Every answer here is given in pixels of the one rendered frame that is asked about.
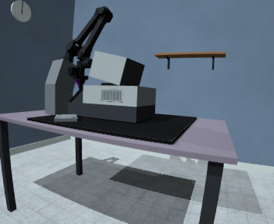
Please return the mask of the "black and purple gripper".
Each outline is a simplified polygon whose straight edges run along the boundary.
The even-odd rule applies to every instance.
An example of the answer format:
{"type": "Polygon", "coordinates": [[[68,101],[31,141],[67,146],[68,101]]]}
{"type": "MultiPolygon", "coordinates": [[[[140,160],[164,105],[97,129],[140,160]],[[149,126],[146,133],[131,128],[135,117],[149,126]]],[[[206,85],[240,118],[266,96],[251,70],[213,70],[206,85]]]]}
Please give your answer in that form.
{"type": "Polygon", "coordinates": [[[73,76],[73,80],[76,81],[79,89],[83,86],[86,80],[88,80],[88,76],[73,76]],[[80,79],[82,78],[82,79],[80,79]]]}

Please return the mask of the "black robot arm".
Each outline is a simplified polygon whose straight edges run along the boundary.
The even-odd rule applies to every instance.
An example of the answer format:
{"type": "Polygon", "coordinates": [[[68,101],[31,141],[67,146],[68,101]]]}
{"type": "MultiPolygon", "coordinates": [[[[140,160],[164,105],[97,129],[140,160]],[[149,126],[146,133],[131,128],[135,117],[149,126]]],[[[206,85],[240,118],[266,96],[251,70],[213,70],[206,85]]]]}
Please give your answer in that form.
{"type": "Polygon", "coordinates": [[[93,46],[103,30],[103,27],[107,22],[110,22],[112,18],[113,13],[107,7],[103,6],[96,8],[93,17],[86,24],[82,32],[75,39],[72,39],[67,43],[67,51],[63,59],[67,59],[71,63],[73,63],[74,56],[77,56],[77,59],[79,59],[79,61],[77,61],[77,68],[68,67],[70,76],[82,76],[84,75],[84,69],[91,68],[93,60],[88,57],[90,57],[93,46]],[[84,40],[89,34],[88,40],[82,47],[84,40]]]}

